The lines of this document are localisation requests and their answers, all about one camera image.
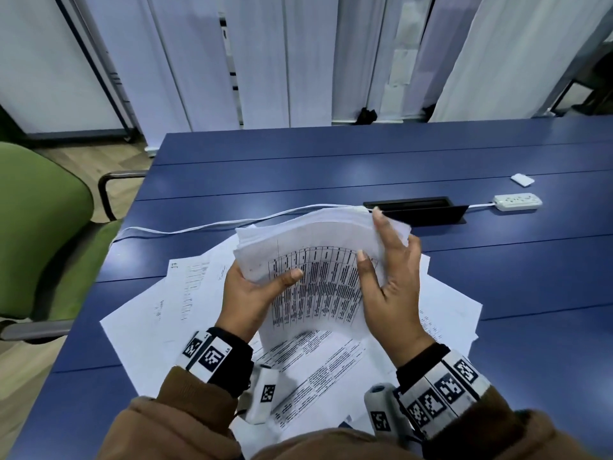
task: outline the white power strip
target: white power strip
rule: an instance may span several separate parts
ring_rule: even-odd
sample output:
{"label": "white power strip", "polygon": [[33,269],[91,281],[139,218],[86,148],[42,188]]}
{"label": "white power strip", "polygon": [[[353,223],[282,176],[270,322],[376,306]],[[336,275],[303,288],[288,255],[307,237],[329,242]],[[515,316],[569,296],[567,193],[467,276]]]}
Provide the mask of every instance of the white power strip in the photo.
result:
{"label": "white power strip", "polygon": [[496,195],[492,201],[500,211],[535,210],[542,205],[534,194]]}

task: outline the fingernail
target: fingernail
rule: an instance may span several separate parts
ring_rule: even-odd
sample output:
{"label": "fingernail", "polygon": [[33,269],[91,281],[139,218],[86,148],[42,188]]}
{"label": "fingernail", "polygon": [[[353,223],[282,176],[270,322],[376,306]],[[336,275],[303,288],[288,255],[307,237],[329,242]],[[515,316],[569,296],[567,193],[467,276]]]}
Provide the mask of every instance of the fingernail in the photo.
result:
{"label": "fingernail", "polygon": [[381,211],[379,207],[373,208],[373,216],[375,217],[375,219],[378,219],[378,220],[383,219],[383,212]]}
{"label": "fingernail", "polygon": [[302,279],[302,277],[304,276],[304,273],[302,272],[300,268],[294,268],[293,270],[291,270],[289,275],[292,277],[294,281],[298,281]]}

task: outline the table surface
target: table surface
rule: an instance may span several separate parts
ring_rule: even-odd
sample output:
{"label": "table surface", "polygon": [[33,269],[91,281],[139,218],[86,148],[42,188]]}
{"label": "table surface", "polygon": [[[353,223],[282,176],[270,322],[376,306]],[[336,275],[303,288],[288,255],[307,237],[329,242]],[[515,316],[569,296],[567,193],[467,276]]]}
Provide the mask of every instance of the table surface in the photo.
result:
{"label": "table surface", "polygon": [[[513,183],[531,175],[530,188]],[[311,203],[533,192],[537,211],[422,227],[430,274],[483,304],[471,360],[515,409],[613,452],[613,116],[169,134],[123,227],[174,231]],[[232,234],[113,244],[9,458],[93,457],[135,391],[100,319]]]}

